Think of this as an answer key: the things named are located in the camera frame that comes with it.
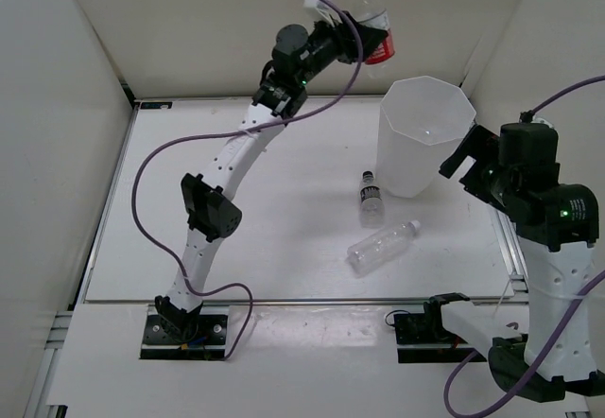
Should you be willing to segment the red label plastic bottle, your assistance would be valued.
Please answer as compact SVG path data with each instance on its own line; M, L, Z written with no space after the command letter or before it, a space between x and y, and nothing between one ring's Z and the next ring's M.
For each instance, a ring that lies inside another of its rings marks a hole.
M381 29L388 33L365 61L369 76L381 78L386 74L389 60L395 55L386 5L383 0L353 0L352 14L361 25Z

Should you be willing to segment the black label plastic bottle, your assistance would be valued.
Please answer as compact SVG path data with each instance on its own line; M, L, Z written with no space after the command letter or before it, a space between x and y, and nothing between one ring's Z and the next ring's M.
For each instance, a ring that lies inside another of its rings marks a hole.
M361 225L365 228L381 227L385 219L385 206L381 189L369 170L362 173L358 196Z

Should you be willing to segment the clear unlabeled plastic bottle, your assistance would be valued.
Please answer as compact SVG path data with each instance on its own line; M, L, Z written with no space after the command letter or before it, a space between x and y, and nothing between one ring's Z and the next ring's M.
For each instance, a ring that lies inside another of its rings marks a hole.
M346 262L357 276L366 276L404 253L421 228L418 220L384 228L351 246Z

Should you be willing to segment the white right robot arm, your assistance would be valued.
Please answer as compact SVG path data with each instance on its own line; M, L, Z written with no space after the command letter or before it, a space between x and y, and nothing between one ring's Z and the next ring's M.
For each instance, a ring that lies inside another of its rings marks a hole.
M474 126L440 168L449 178L473 159L460 180L464 190L513 223L528 273L527 333L498 323L462 294L424 304L429 338L460 337L488 361L502 391L538 403L569 392L604 393L583 302L600 281L589 272L599 237L598 203L588 187L559 182L558 140L544 124L511 123L499 133Z

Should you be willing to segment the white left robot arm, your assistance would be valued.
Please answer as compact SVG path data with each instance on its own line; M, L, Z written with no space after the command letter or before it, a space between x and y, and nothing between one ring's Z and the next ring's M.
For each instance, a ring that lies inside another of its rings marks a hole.
M268 144L280 134L307 99L306 84L333 61L366 61L384 51L390 34L376 21L355 22L356 35L345 23L317 21L312 31L300 25L279 30L239 135L230 138L198 175L185 174L181 191L188 233L180 271L155 307L165 333L179 343L194 340L209 270L222 241L242 219L233 199L237 188Z

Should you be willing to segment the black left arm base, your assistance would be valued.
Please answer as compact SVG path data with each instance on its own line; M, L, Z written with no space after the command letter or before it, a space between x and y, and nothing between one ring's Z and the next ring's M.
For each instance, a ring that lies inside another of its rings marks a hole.
M228 309L202 309L185 321L184 329L170 325L155 308L147 311L139 351L142 360L222 360L226 355Z

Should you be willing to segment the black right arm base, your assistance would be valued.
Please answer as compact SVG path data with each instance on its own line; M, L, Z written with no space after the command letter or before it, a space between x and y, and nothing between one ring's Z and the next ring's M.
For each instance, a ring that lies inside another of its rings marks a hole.
M424 313L396 309L384 321L394 331L399 364L459 363L473 352L460 337L434 331Z

